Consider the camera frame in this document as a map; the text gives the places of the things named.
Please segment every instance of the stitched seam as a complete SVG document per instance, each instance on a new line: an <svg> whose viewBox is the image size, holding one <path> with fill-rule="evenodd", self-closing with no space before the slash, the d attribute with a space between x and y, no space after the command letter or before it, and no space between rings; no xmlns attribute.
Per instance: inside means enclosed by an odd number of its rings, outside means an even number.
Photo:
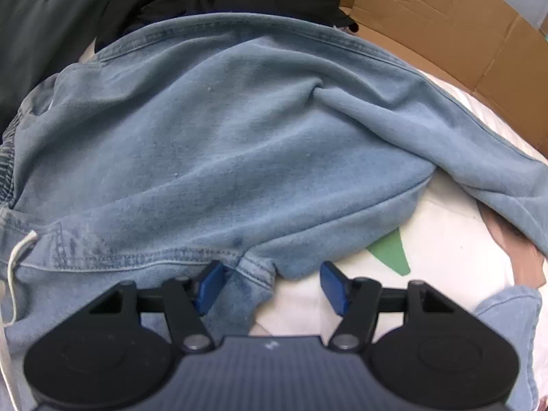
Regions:
<svg viewBox="0 0 548 411"><path fill-rule="evenodd" d="M264 288L267 288L268 290L270 290L272 288L272 286L269 284L269 283L265 283L261 280L259 280L256 276L254 276L252 273L250 273L249 271L247 271L246 269L242 268L239 266L239 263L238 262L238 265L235 267L235 271L237 271L238 273L240 273L243 277L246 277L248 280L252 281L253 283L261 286L261 287L264 287Z"/></svg>
<svg viewBox="0 0 548 411"><path fill-rule="evenodd" d="M249 261L251 264L253 264L254 266L256 266L257 269L260 269L263 273L265 273L267 276L269 277L272 277L274 276L275 274L270 272L267 268L263 267L261 265L261 263L259 263L258 260L254 260L252 259L251 257L247 256L246 254L244 254L244 256L242 256L242 260L247 260Z"/></svg>
<svg viewBox="0 0 548 411"><path fill-rule="evenodd" d="M116 259L135 259L135 258L141 258L141 257L150 257L150 258L154 258L156 256L161 256L162 254L165 254L167 252L170 252L170 251L176 251L176 252L191 252L191 253L205 253L205 254L222 254L222 255L226 255L228 257L239 257L240 254L238 252L230 252L228 250L212 250L212 249L208 249L208 248L193 248L193 247L184 247L184 248L172 248L172 249L166 249L166 250L157 250L155 252L150 252L150 253L131 253L131 254L118 254L118 255L115 255L115 256L111 256L109 257L108 255L107 256L104 256L104 257L78 257L78 258L70 258L71 261L77 261L77 262L82 262L82 261L111 261L112 258L116 258Z"/></svg>
<svg viewBox="0 0 548 411"><path fill-rule="evenodd" d="M527 375L527 384L531 390L531 402L533 403L532 410L536 406L536 402L539 400L539 390L536 386L535 376L533 373L533 347L535 344L536 326L539 324L540 305L536 305L536 320L532 326L531 339L529 340L528 357L527 357L527 369L525 374Z"/></svg>
<svg viewBox="0 0 548 411"><path fill-rule="evenodd" d="M528 295L528 294L524 294L524 295L517 295L517 296L513 296L512 298L508 298L506 300L502 300L502 301L498 301L496 302L495 304L492 304L490 305L487 309L481 311L481 312L478 312L477 313L477 316L479 317L480 315L486 313L487 311L490 311L493 307L495 306L501 306L503 304L506 304L506 303L509 303L511 301L514 301L514 300L520 300L520 299L530 299L530 300L536 300L538 301L539 299L537 297L535 297L534 295Z"/></svg>
<svg viewBox="0 0 548 411"><path fill-rule="evenodd" d="M37 266L35 264L29 264L29 263L22 263L20 266L28 267L30 269L36 269L43 272L62 272L62 273L105 273L105 272L130 272L135 270L141 270L146 269L148 267L153 267L161 264L171 264L171 265L178 265L178 266L206 266L210 263L203 262L203 261L193 261L193 260L157 260L150 263L140 264L140 265L128 265L124 267L106 267L104 269L72 269L72 268L66 268L66 269L54 269L52 267L44 267L44 266Z"/></svg>
<svg viewBox="0 0 548 411"><path fill-rule="evenodd" d="M208 29L208 28L218 28L218 27L221 27L221 26L231 26L231 27L240 27L241 28L242 26L256 27L257 25L266 26L265 20L261 19L261 18L257 18L255 20L249 20L249 19L231 20L231 21L221 20L221 21L215 21L215 22L197 23L197 24L192 26L192 31L191 32L192 32L193 35L195 35L195 34L197 34L199 32L202 32L202 31L204 31L205 29ZM302 27L297 28L297 27L287 27L287 26L285 26L285 27L275 26L275 27L273 27L273 29L275 29L277 31L282 31L282 32L292 32L296 35L300 35L301 37L309 38L311 40L317 40L317 41L320 41L322 43L325 43L325 44L328 44L328 45L331 45L331 46L335 46L337 48L345 49L347 51L357 53L357 54L360 54L360 55L365 56L365 57L369 57L372 60L376 60L376 61L384 62L384 63L387 63L387 64L391 64L391 65L393 65L397 68L400 68L401 70L407 71L409 73L412 73L412 74L420 77L423 82L425 82L426 84L428 84L429 86L434 88L446 100L448 100L451 103L453 103L454 105L456 105L466 116L468 116L470 119L472 119L476 123L476 125L478 125L486 133L489 133L491 135L491 137L493 137L495 140L497 140L498 142L503 144L505 147L507 147L507 148L513 150L514 152L518 153L519 155L521 155L521 156L523 156L523 157L525 157L529 160L532 160L534 162L539 162L537 159L534 159L531 156L523 153L521 150L516 148L514 145L512 145L511 143L506 141L503 137L499 136L494 131L492 131L491 129L486 127L486 125L484 125L479 119L477 119L474 115L472 115L465 106L463 106L457 100L454 100L453 97L451 97L449 94L447 94L445 91L443 91L440 87L438 87L433 82L431 82L427 77L422 75L420 72L418 72L417 70L414 70L413 68L408 67L404 62L401 62L397 57L390 56L386 53L383 53L383 51L376 51L375 55L373 55L372 53L370 53L368 51L364 51L363 46L360 48L360 44L359 44L359 42L362 41L362 40L358 40L358 39L353 38L352 41L345 41L343 38L341 38L339 41L333 41L332 38L333 38L334 35L336 35L335 32L329 32L329 35L327 33L324 33L324 32L319 32L315 35L312 35L311 33L308 33L308 32L300 32L300 29L302 29ZM114 54L112 56L106 56L104 59L101 59L100 57L98 57L98 61L106 62L106 61L109 61L109 60L113 60L113 59L116 59L118 57L122 57L126 54L129 54L131 52L138 51L140 49L146 48L147 46L151 46L151 45L153 45L155 43L158 43L160 41L171 39L171 38L174 38L174 37L183 37L184 39L192 38L192 35L190 35L190 34L183 35L183 33L181 31L176 30L176 29L171 29L171 30L166 29L164 32L156 33L156 34L150 34L150 35L153 36L154 38L149 40L149 41L145 41L144 43L141 43L139 46L135 46L134 48L131 48L129 50L125 50L124 52L121 52L119 54Z"/></svg>

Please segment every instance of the white surface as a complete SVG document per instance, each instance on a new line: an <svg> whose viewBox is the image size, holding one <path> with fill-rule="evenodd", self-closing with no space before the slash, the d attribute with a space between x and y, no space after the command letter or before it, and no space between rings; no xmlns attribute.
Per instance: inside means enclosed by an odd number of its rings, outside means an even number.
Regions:
<svg viewBox="0 0 548 411"><path fill-rule="evenodd" d="M472 111L488 127L526 154L548 164L489 108L454 86L427 75ZM447 174L436 171L411 219L401 226L411 274L401 277L367 250L337 263L353 278L367 276L386 287L403 288L410 279L424 279L470 310L480 301L513 284L508 256L491 239L476 201ZM542 288L544 303L548 288ZM548 310L543 307L534 343L533 370L540 396L548 394ZM375 338L401 325L401 314L382 314ZM300 281L276 281L273 299L257 313L255 335L331 336L340 318L322 293L315 273Z"/></svg>

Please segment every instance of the metal screw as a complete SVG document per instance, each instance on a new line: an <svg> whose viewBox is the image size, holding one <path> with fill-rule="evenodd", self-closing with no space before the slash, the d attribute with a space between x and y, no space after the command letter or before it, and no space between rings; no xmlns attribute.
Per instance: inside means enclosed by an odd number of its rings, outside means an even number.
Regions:
<svg viewBox="0 0 548 411"><path fill-rule="evenodd" d="M351 351L359 346L360 340L351 334L339 334L333 337L332 343L337 349Z"/></svg>
<svg viewBox="0 0 548 411"><path fill-rule="evenodd" d="M203 351L211 344L209 337L203 334L189 335L183 340L183 345L190 351Z"/></svg>

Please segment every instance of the cardboard box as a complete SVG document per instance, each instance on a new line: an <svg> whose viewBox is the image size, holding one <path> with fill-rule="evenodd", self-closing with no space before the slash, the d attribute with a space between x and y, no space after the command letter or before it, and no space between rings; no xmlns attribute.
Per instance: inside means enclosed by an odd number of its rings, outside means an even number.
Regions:
<svg viewBox="0 0 548 411"><path fill-rule="evenodd" d="M351 16L461 82L548 155L548 43L503 0L355 0Z"/></svg>
<svg viewBox="0 0 548 411"><path fill-rule="evenodd" d="M466 86L464 86L452 75L449 75L446 71L442 70L431 61L425 59L420 54L417 54L415 51L406 48L401 43L398 43L397 41L380 34L376 30L372 30L367 26L363 26L362 24L360 24L359 36L364 40L368 40L371 43L374 43L375 45L386 49L395 56L409 63L411 66L414 66L418 70L429 73L430 75L433 75L438 79L441 79L447 83L451 83L453 86L456 86L463 91L469 92L468 88L466 88Z"/></svg>

